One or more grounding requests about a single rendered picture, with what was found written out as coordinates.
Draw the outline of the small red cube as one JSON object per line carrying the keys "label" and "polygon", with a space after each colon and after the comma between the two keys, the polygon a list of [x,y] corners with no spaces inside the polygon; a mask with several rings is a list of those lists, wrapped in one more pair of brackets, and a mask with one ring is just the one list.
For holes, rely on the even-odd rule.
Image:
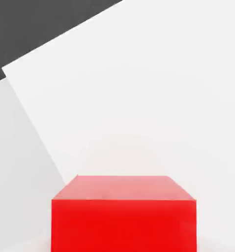
{"label": "small red cube", "polygon": [[51,252],[197,252],[196,200],[168,176],[76,176],[51,203]]}

